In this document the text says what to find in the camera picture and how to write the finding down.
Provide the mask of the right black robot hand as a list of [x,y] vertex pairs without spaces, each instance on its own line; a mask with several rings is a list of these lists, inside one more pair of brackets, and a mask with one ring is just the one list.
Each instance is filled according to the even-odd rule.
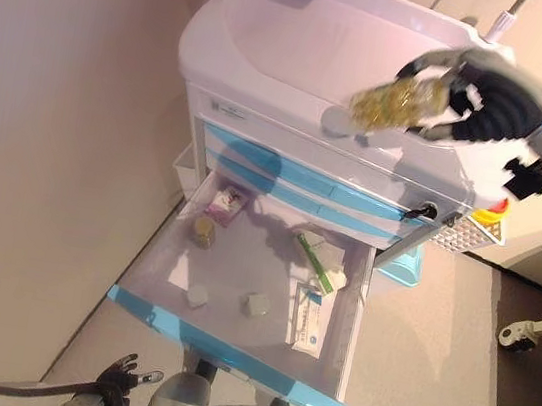
[[412,127],[425,140],[490,142],[519,140],[542,125],[542,83],[494,51],[480,48],[433,50],[396,74],[410,78],[429,67],[447,70],[449,106],[456,122]]

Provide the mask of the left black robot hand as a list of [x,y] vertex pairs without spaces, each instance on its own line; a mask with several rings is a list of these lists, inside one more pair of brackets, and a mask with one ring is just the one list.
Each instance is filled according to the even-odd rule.
[[129,406],[129,395],[133,389],[162,382],[164,372],[138,372],[137,363],[138,354],[127,354],[99,374],[97,382],[102,386],[104,406]]

